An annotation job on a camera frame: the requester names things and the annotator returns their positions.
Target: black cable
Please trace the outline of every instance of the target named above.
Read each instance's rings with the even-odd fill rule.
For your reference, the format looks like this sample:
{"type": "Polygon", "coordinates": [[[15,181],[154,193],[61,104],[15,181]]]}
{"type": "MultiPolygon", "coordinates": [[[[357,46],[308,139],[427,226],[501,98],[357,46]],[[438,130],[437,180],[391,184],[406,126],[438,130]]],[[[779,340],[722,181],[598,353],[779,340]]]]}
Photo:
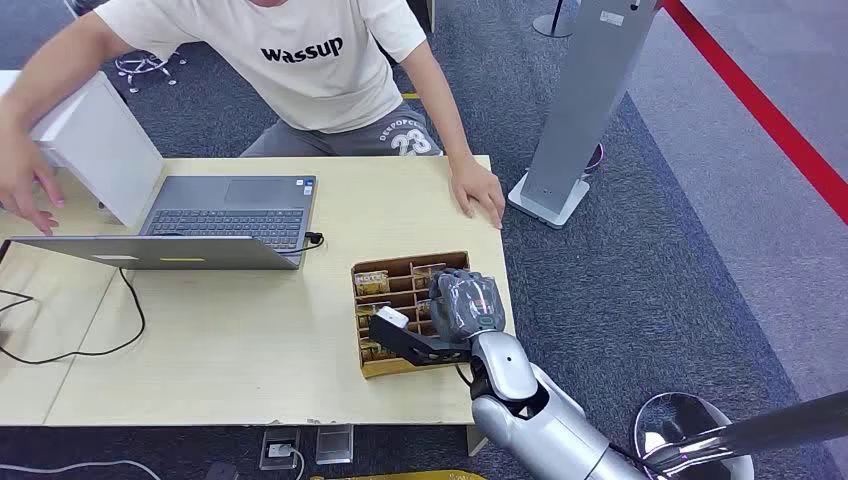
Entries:
{"type": "Polygon", "coordinates": [[[465,382],[465,384],[470,387],[471,386],[471,380],[469,380],[468,377],[466,377],[465,374],[462,373],[462,370],[459,369],[459,364],[455,363],[455,364],[453,364],[453,366],[456,368],[456,373],[459,374],[459,378],[461,378],[462,381],[465,382]]]}
{"type": "Polygon", "coordinates": [[[659,471],[659,469],[657,469],[657,467],[655,467],[652,464],[642,460],[641,458],[637,457],[636,455],[633,455],[632,453],[628,452],[627,450],[619,447],[618,445],[616,445],[612,442],[610,442],[610,448],[615,450],[616,452],[620,453],[621,455],[627,457],[637,467],[642,467],[646,470],[650,470],[651,473],[653,473],[654,475],[665,476],[665,474],[663,472],[659,471]]]}
{"type": "MultiPolygon", "coordinates": [[[[67,358],[67,357],[70,357],[72,355],[80,355],[80,356],[83,356],[83,357],[102,357],[104,355],[109,355],[110,353],[115,353],[118,350],[121,350],[122,348],[126,348],[129,345],[131,345],[132,343],[134,343],[136,340],[138,340],[139,337],[141,337],[141,334],[144,333],[144,328],[147,326],[147,320],[144,318],[144,311],[141,309],[141,302],[139,302],[139,300],[138,300],[138,294],[136,293],[135,288],[132,286],[132,284],[130,284],[129,280],[127,280],[126,275],[124,275],[124,269],[119,268],[118,272],[121,274],[121,278],[124,280],[124,283],[130,289],[130,293],[132,294],[132,297],[133,297],[133,302],[135,302],[135,308],[136,308],[136,310],[138,310],[138,316],[141,318],[141,328],[138,330],[138,333],[136,333],[133,338],[129,339],[128,341],[124,342],[123,344],[121,344],[121,345],[119,345],[115,348],[106,350],[105,352],[68,352],[68,353],[65,353],[63,355],[59,355],[58,357],[48,358],[46,360],[26,360],[26,359],[23,359],[21,357],[18,357],[17,355],[14,355],[13,353],[10,353],[8,350],[6,350],[3,347],[0,347],[0,353],[5,354],[6,356],[11,358],[12,360],[15,360],[16,362],[25,363],[27,365],[44,365],[45,363],[50,363],[50,362],[62,360],[63,358],[67,358]]],[[[24,304],[24,303],[27,303],[27,302],[34,300],[33,297],[30,297],[29,295],[23,295],[23,294],[14,293],[14,292],[7,292],[6,290],[0,290],[0,292],[6,293],[6,294],[9,294],[9,295],[14,295],[16,297],[24,299],[24,300],[21,300],[19,302],[15,302],[11,305],[6,305],[5,307],[0,308],[0,313],[2,313],[5,310],[8,310],[8,309],[10,309],[10,308],[12,308],[16,305],[21,305],[21,304],[24,304]]]]}
{"type": "Polygon", "coordinates": [[[314,249],[320,247],[321,245],[324,245],[324,234],[323,233],[306,232],[306,238],[309,239],[309,241],[312,242],[314,245],[310,245],[308,247],[303,247],[303,248],[298,248],[297,250],[291,250],[291,251],[288,251],[288,252],[284,251],[284,252],[281,252],[280,255],[293,255],[293,254],[296,254],[296,253],[302,253],[302,252],[305,252],[307,250],[314,250],[314,249]]]}

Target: red line on floor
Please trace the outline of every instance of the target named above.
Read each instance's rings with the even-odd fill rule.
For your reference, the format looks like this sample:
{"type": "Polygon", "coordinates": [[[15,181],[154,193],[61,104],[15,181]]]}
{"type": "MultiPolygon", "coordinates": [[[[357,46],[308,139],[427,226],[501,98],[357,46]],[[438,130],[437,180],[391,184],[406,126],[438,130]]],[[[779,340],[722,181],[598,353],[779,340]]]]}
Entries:
{"type": "Polygon", "coordinates": [[[842,221],[848,224],[848,183],[730,58],[680,0],[665,0],[663,6],[736,98],[745,105],[842,221]]]}

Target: person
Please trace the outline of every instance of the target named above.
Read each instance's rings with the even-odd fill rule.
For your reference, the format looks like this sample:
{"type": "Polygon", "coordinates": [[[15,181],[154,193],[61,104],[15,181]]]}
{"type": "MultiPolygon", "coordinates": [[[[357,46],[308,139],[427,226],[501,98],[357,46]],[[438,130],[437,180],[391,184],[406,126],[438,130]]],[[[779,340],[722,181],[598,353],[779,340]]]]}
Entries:
{"type": "Polygon", "coordinates": [[[195,41],[221,54],[280,117],[243,156],[442,154],[424,118],[404,103],[382,47],[406,71],[444,142],[462,211],[473,216],[476,200],[501,228],[500,183],[472,156],[447,80],[404,0],[98,6],[49,40],[0,98],[0,203],[51,235],[58,223],[36,208],[33,179],[55,207],[64,199],[29,130],[109,59],[133,50],[169,58],[195,41]]]}

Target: wooden table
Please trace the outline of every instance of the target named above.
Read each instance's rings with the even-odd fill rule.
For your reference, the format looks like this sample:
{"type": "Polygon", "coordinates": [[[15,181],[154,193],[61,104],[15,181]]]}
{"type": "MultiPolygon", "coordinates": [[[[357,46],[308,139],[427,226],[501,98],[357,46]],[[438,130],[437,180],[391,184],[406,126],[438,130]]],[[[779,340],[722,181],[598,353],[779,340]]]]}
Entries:
{"type": "MultiPolygon", "coordinates": [[[[73,176],[62,171],[59,181],[67,206],[51,209],[61,224],[57,234],[128,232],[95,215],[97,201],[73,176]]],[[[42,208],[48,207],[45,197],[43,192],[37,195],[42,208]]],[[[0,240],[36,234],[29,222],[0,213],[0,240]]],[[[0,288],[34,296],[36,301],[0,314],[0,344],[27,360],[77,350],[114,274],[111,267],[12,244],[0,264],[0,288]]],[[[5,297],[0,305],[17,300],[0,297],[5,297]]],[[[29,366],[0,355],[0,424],[42,424],[73,361],[29,366]]]]}
{"type": "MultiPolygon", "coordinates": [[[[444,158],[185,159],[165,174],[316,175],[311,230],[327,243],[294,272],[135,272],[147,331],[124,351],[77,358],[46,424],[472,423],[452,368],[366,381],[353,320],[354,263],[466,250],[497,279],[513,331],[500,232],[460,213],[444,158]]],[[[113,277],[82,348],[118,345],[138,322],[113,277]]]]}

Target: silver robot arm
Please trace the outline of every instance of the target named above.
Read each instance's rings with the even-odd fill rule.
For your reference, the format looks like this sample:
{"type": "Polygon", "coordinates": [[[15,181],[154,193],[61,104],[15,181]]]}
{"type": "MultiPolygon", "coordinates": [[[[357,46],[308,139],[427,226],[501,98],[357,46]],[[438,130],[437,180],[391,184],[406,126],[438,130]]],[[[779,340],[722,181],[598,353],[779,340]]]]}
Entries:
{"type": "Polygon", "coordinates": [[[644,480],[610,449],[580,405],[530,363],[521,343],[503,332],[494,279],[446,270],[433,278],[430,297],[439,337],[471,344],[472,415],[489,440],[539,480],[644,480]]]}
{"type": "Polygon", "coordinates": [[[518,340],[486,332],[472,340],[492,394],[472,401],[474,423],[509,450],[539,480],[643,480],[645,475],[609,448],[580,405],[530,363],[518,340]],[[526,405],[526,415],[516,412],[526,405]]]}

